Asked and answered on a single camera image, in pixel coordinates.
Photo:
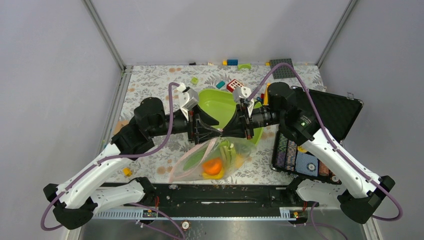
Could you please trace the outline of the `white green toy leek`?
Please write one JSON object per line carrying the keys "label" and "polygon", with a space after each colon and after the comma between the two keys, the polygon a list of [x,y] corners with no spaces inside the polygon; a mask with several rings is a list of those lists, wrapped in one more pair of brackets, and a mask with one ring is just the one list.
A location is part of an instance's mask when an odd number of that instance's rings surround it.
{"label": "white green toy leek", "polygon": [[230,166],[234,163],[237,155],[234,143],[230,142],[229,140],[224,140],[219,144],[219,150],[221,153],[222,161],[226,166]]}

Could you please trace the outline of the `clear zip top bag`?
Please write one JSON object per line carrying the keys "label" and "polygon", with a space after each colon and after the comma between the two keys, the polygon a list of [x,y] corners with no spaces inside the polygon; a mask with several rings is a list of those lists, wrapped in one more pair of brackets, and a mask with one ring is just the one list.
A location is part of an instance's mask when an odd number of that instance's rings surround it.
{"label": "clear zip top bag", "polygon": [[250,140],[215,137],[186,152],[170,172],[168,182],[223,180],[237,171],[256,151]]}

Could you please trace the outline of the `orange toy fruit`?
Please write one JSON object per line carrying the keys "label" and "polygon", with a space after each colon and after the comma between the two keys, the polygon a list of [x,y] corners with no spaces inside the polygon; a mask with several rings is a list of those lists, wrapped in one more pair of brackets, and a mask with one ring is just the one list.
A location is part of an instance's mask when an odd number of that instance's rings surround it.
{"label": "orange toy fruit", "polygon": [[216,175],[223,169],[223,160],[220,157],[207,160],[202,164],[202,169],[209,175]]}

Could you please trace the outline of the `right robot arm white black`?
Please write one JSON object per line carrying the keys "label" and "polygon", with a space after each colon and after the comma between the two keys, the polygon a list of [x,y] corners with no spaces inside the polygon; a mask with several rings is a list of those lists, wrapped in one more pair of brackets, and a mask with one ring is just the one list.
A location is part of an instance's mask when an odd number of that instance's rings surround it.
{"label": "right robot arm white black", "polygon": [[302,179],[287,191],[287,201],[299,206],[304,201],[338,207],[351,220],[365,224],[380,206],[395,181],[379,176],[356,160],[324,127],[318,111],[305,110],[297,104],[297,94],[284,82],[267,88],[268,104],[255,108],[251,89],[237,87],[232,95],[236,109],[223,128],[225,137],[250,139],[254,129],[278,125],[279,131],[297,146],[323,162],[341,181],[341,189],[333,184]]}

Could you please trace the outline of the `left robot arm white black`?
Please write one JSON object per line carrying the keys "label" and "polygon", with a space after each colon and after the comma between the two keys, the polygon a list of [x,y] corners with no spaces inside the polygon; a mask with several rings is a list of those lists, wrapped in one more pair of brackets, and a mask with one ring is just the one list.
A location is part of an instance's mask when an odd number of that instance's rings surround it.
{"label": "left robot arm white black", "polygon": [[164,136],[167,143],[172,134],[187,133],[191,142],[199,144],[219,135],[218,120],[191,103],[187,113],[182,110],[165,113],[163,102],[148,97],[134,110],[134,115],[105,149],[70,180],[50,183],[43,192],[59,227],[77,229],[99,212],[117,206],[152,204],[155,188],[146,177],[137,177],[127,184],[102,190],[101,185],[117,170],[131,162],[160,150],[153,138]]}

